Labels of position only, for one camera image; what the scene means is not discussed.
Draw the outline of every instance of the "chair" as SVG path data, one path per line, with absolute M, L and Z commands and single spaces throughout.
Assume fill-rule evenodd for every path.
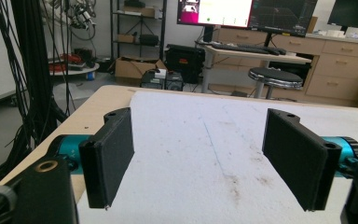
M 273 68 L 251 68 L 249 77 L 257 81 L 255 98 L 260 98 L 264 85 L 268 85 L 266 99 L 270 99 L 274 87 L 301 90 L 303 84 L 301 77 Z

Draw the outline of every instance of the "desk leg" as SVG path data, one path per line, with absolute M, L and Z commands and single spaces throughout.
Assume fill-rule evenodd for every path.
M 202 69 L 202 89 L 201 89 L 202 93 L 206 93 L 208 90 L 209 78 L 210 78 L 210 73 L 211 73 L 211 69 L 212 69 L 212 58 L 213 58 L 212 53 L 210 53 L 206 50 L 205 51 L 205 64 L 204 64 L 204 68 Z
M 263 67 L 268 68 L 269 67 L 269 61 L 263 61 L 261 64 Z M 260 98 L 261 97 L 261 93 L 263 92 L 263 88 L 264 88 L 264 83 L 257 81 L 257 83 L 255 84 L 255 96 L 254 98 Z

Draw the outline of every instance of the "cardboard box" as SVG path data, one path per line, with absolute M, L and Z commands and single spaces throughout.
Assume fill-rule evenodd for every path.
M 129 12 L 140 12 L 144 17 L 155 18 L 155 9 L 153 7 L 123 7 L 124 13 Z
M 118 42 L 133 43 L 135 42 L 135 36 L 133 35 L 117 35 Z
M 167 69 L 160 59 L 120 57 L 116 59 L 116 82 L 120 85 L 138 86 L 142 75 L 150 69 Z

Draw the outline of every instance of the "white table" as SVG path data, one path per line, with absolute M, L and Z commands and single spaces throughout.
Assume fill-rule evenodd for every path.
M 104 86 L 0 184 L 45 155 L 57 135 L 94 134 L 104 114 L 129 105 L 130 167 L 108 212 L 88 209 L 83 195 L 81 223 L 339 223 L 351 181 L 335 178 L 326 211 L 304 213 L 262 155 L 267 108 L 300 116 L 320 136 L 357 141 L 358 108 Z M 83 176 L 72 181 L 78 201 Z

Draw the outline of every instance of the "black box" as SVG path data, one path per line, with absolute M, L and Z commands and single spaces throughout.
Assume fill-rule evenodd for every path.
M 124 1 L 125 7 L 145 7 L 144 2 L 140 2 L 138 0 L 126 0 Z
M 144 73 L 141 80 L 141 87 L 142 88 L 148 88 L 148 89 L 158 89 L 163 90 L 164 89 L 164 79 L 163 78 L 157 78 L 155 76 L 156 71 L 155 70 L 149 70 Z
M 183 91 L 183 79 L 180 73 L 167 73 L 165 77 L 165 90 Z
M 139 43 L 147 46 L 156 46 L 158 45 L 158 36 L 157 35 L 140 35 Z
M 185 83 L 199 83 L 199 74 L 202 72 L 205 61 L 205 50 L 179 45 L 167 45 L 165 51 L 165 65 L 171 71 L 182 75 Z

